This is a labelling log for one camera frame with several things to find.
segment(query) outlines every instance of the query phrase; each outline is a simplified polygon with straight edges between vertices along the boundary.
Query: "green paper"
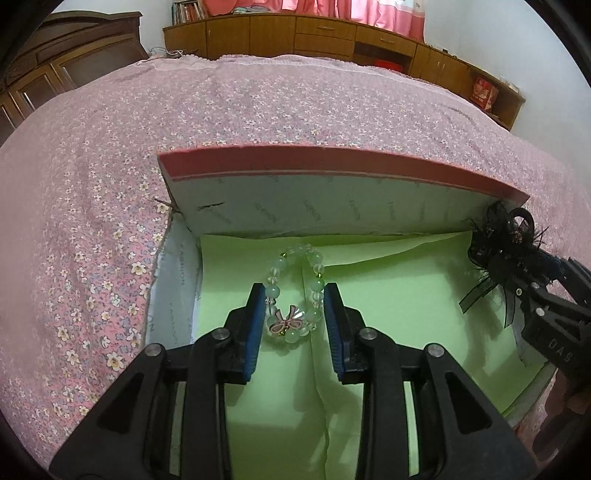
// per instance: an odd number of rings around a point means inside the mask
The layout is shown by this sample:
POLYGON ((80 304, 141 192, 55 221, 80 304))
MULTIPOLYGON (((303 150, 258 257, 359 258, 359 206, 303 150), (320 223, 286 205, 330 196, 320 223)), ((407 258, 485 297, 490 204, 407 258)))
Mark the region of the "green paper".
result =
MULTIPOLYGON (((540 365, 526 368, 518 359, 512 331, 503 329, 500 292, 491 292, 462 315, 458 302, 480 276, 466 255, 470 233, 368 240, 359 243, 359 235, 265 240, 204 236, 198 335, 222 325, 229 310, 246 303, 252 284, 265 280, 281 251, 309 242, 323 253, 325 280, 338 283, 345 305, 360 310, 368 326, 402 345, 422 349, 430 342, 443 344, 504 411, 540 365)), ((281 278, 280 309, 303 301, 308 275, 293 269, 281 278)), ((324 326, 311 335, 311 342, 295 348, 277 351, 263 339, 252 381, 226 391, 237 480, 354 478, 362 387, 338 382, 324 326)), ((412 406, 408 412, 415 473, 412 406)))

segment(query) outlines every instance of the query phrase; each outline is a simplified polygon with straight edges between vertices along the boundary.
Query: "red gift box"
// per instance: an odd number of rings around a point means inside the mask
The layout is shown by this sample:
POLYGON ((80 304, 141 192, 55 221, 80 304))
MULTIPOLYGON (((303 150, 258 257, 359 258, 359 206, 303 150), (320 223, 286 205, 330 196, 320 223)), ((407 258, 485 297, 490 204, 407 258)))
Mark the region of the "red gift box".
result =
POLYGON ((498 94, 499 89, 491 82, 482 77, 476 78, 472 92, 472 102, 477 104, 480 108, 490 112, 492 104, 495 103, 498 94))

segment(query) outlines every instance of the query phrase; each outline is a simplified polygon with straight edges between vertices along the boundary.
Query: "bookshelf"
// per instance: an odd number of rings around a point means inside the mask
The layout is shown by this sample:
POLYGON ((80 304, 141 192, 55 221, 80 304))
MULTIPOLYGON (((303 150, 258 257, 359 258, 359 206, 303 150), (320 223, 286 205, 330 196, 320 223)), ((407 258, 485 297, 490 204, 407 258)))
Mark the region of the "bookshelf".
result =
POLYGON ((203 0, 174 2, 171 7, 171 15, 173 18, 173 25, 205 20, 210 17, 203 0))

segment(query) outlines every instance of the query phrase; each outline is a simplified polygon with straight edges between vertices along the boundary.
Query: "pink bow charm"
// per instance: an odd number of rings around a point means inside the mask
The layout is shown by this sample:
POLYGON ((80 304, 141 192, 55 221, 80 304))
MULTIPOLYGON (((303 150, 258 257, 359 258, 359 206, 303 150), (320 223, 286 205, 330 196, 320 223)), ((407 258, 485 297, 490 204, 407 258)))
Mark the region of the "pink bow charm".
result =
POLYGON ((283 318, 281 310, 275 312, 278 322, 275 322, 269 327, 269 331, 274 335, 285 335, 287 329, 293 328, 294 330, 300 329, 303 325, 304 312, 302 312, 295 305, 290 306, 290 313, 287 318, 283 318))

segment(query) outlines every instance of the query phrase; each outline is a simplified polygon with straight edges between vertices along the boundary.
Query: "floral fabric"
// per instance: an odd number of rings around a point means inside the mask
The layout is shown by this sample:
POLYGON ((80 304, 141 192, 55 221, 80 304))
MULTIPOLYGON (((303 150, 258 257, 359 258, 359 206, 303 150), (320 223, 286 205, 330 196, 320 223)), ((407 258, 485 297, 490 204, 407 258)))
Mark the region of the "floral fabric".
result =
POLYGON ((497 178, 532 195, 550 251, 591 263, 591 209, 571 170, 439 87, 295 56, 120 69, 47 102, 0 148, 0 405, 43 465, 142 348, 170 214, 156 153, 260 143, 497 178))

